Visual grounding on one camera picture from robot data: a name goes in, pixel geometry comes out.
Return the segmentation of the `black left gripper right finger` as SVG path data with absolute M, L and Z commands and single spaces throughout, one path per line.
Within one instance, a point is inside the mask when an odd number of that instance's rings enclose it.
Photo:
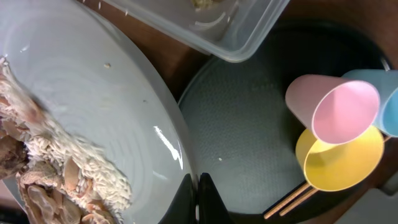
M 199 224 L 234 224 L 208 173 L 200 176 L 198 206 Z

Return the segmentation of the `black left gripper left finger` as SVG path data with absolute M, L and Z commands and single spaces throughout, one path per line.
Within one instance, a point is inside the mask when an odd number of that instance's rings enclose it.
M 196 191 L 190 174 L 186 174 L 159 224 L 196 224 Z

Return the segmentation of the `rice and food scraps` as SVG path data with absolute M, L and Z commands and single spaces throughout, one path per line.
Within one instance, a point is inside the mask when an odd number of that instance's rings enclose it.
M 126 176 L 86 139 L 66 132 L 1 58 L 1 177 L 14 176 L 31 223 L 122 223 Z

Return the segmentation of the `yellow bowl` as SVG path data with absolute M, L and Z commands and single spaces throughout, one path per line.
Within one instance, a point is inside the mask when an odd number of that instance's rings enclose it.
M 295 146 L 305 180 L 324 192 L 348 189 L 369 176 L 384 154 L 384 138 L 374 126 L 344 144 L 329 144 L 306 129 Z

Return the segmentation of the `grey plate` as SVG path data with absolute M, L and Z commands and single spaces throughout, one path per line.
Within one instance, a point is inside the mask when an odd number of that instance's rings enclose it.
M 159 223 L 186 174 L 188 129 L 163 79 L 118 28 L 75 1 L 2 1 L 1 55 L 69 133 L 129 180 L 125 223 Z

